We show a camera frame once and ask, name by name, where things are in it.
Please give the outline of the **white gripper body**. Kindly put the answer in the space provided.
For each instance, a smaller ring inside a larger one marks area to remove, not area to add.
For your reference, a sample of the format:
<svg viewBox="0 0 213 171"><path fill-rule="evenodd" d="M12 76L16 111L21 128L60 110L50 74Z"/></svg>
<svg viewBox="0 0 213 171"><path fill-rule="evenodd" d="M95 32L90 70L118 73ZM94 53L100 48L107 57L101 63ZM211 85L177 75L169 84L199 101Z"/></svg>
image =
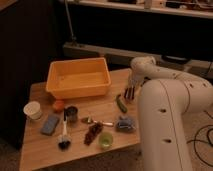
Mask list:
<svg viewBox="0 0 213 171"><path fill-rule="evenodd" d="M144 84L145 76L140 70L131 70L131 73L128 77L128 88L138 89Z"/></svg>

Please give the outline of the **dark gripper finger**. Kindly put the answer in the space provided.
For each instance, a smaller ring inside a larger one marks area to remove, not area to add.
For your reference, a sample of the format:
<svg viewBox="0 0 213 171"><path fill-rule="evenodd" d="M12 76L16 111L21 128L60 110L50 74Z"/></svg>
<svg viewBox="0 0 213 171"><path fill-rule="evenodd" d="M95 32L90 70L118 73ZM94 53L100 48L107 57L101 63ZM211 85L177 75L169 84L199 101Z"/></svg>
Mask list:
<svg viewBox="0 0 213 171"><path fill-rule="evenodd" d="M135 87L130 88L130 100L134 100L135 96Z"/></svg>
<svg viewBox="0 0 213 171"><path fill-rule="evenodd" d="M130 91L130 88L126 88L125 89L125 93L124 93L124 98L125 99L129 99L129 91Z"/></svg>

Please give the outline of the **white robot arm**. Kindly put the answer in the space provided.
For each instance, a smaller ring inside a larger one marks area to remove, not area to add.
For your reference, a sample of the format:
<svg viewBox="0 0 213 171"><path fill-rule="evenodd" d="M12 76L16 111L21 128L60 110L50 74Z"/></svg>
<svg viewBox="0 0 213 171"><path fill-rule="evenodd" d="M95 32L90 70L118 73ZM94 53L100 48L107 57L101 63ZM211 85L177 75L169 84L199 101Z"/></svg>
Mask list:
<svg viewBox="0 0 213 171"><path fill-rule="evenodd" d="M193 171L182 116L213 104L213 84L160 67L152 56L131 60L125 98L138 102L144 171Z"/></svg>

